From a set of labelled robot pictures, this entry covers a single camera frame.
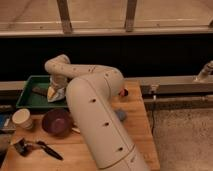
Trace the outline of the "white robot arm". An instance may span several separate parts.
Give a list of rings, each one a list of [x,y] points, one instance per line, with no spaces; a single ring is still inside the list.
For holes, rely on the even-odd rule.
[[[109,100],[124,88],[110,66],[72,64],[65,55],[45,63],[52,83],[66,80],[66,102],[99,171],[150,171]]]

